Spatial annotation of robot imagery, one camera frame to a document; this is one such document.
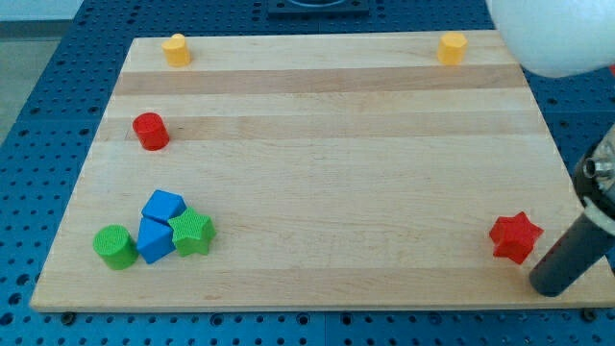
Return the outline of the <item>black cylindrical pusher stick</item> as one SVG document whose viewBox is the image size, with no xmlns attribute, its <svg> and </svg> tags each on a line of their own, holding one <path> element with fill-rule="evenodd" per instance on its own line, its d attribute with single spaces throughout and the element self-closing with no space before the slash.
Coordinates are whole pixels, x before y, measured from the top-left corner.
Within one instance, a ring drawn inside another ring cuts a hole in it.
<svg viewBox="0 0 615 346">
<path fill-rule="evenodd" d="M 585 210 L 529 272 L 541 295 L 565 291 L 614 246 L 614 220 L 601 210 Z"/>
</svg>

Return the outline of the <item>black metal tool mount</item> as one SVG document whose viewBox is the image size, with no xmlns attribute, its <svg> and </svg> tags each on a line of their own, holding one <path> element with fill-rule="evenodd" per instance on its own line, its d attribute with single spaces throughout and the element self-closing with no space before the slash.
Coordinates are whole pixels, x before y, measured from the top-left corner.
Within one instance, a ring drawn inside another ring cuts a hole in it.
<svg viewBox="0 0 615 346">
<path fill-rule="evenodd" d="M 590 146 L 574 170 L 574 188 L 581 204 L 587 202 L 614 218 L 614 127 Z"/>
</svg>

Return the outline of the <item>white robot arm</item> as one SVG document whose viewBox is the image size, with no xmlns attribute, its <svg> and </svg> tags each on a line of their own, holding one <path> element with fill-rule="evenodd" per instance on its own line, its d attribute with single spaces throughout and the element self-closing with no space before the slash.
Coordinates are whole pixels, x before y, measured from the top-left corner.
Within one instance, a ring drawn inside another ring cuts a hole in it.
<svg viewBox="0 0 615 346">
<path fill-rule="evenodd" d="M 614 63 L 611 1 L 486 0 L 510 53 L 529 72 L 563 78 Z M 555 297 L 614 248 L 614 135 L 578 163 L 574 186 L 582 214 L 529 273 L 532 287 Z"/>
</svg>

